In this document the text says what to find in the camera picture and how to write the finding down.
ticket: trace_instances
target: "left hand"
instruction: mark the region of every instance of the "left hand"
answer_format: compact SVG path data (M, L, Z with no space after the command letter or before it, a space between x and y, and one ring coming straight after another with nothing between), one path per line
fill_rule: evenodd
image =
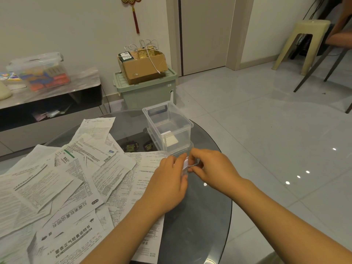
M184 198L188 186L188 175L182 176L186 153L163 158L155 170L141 198L148 206L156 209L158 217L172 210Z

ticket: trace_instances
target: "dark glass tabletop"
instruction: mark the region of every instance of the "dark glass tabletop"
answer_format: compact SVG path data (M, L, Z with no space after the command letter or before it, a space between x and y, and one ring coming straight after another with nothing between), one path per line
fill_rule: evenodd
M141 109L102 117L116 117L110 133L125 152L156 151ZM69 143L78 127L60 134L46 145L60 147ZM196 148L220 151L196 123L191 130L191 141ZM184 200L165 215L158 263L218 264L227 240L231 211L231 199L205 186L196 174L189 174Z

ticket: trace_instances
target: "person's arm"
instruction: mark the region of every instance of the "person's arm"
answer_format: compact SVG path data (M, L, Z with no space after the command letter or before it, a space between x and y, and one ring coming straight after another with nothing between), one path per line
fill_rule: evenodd
M81 264L130 262L158 218L183 200L188 185L187 175L181 176L186 157L161 160L141 199Z
M242 178L224 154L194 148L190 165L195 158L201 162L189 171L238 204L285 263L352 263L352 252Z

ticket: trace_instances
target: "door frame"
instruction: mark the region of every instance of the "door frame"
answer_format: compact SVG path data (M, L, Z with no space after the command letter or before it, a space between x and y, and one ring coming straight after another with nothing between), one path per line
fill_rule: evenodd
M239 70L244 44L246 41L249 21L254 0L235 0L232 27L228 43L226 67ZM178 0L166 0L168 17L171 66L181 76L181 43Z

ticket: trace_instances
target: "white door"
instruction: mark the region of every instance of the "white door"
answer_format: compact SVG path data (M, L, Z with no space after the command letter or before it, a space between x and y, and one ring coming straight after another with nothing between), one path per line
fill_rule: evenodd
M225 66L235 0L179 0L181 75Z

